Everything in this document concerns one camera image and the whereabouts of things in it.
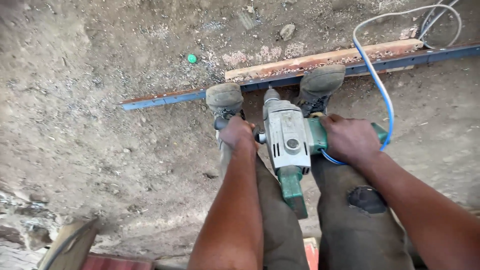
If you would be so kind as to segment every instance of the dark work pants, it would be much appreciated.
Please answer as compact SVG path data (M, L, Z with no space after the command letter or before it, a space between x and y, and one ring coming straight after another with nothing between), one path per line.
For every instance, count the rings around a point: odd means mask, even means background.
M223 178L232 150L220 142L220 152ZM278 180L258 156L256 172L264 266L269 270L309 269L298 220L283 201ZM312 173L321 192L319 269L414 269L403 230L365 178L348 165L335 165L318 155L312 157Z

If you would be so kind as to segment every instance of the work boot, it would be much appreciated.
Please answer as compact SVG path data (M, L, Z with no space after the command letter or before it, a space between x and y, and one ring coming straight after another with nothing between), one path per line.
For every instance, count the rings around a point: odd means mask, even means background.
M300 81L300 93L293 100L293 104L300 107L303 117L326 114L330 96L340 88L344 78L344 65L328 65L314 69Z
M206 103L215 117L230 119L234 115L240 115L245 120L241 109L243 97L240 85L221 84L212 86L206 91Z

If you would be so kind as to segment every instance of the dirt ground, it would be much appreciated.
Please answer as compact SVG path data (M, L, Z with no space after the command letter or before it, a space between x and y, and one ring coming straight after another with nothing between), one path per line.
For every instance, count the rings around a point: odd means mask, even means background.
M0 0L0 225L22 234L45 228L54 239L71 218L98 216L96 252L189 254L221 184L213 118L204 100L133 111L116 103L220 83L234 68L349 48L360 21L434 2L285 1ZM456 9L465 25L460 42L479 40L480 6L464 0ZM377 21L360 40L398 40L421 15ZM293 38L283 41L278 32L290 23ZM455 21L440 24L428 40L442 46ZM470 207L480 207L478 70L478 58L469 58L381 76L396 110L387 152ZM245 94L254 123L261 98L262 91ZM329 112L387 123L367 76L347 79ZM311 177L302 188L310 214L302 229L318 235L320 192Z

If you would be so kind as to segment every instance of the electric drill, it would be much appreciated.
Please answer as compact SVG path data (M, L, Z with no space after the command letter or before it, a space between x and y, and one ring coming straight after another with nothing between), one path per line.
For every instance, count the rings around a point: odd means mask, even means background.
M297 218L308 217L300 180L310 172L310 155L327 150L327 134L318 118L304 118L301 109L288 100L281 100L275 89L264 96L263 120L265 130L258 126L253 130L255 140L267 144L268 154L275 175L278 177L285 202ZM228 120L217 117L214 128L221 130ZM383 144L388 132L372 123Z

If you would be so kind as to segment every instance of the knee patch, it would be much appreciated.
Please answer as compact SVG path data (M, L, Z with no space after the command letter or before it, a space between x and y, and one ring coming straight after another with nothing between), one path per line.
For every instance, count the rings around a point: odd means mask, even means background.
M357 186L348 194L347 200L351 206L358 207L369 214L380 214L387 211L385 199L371 186Z

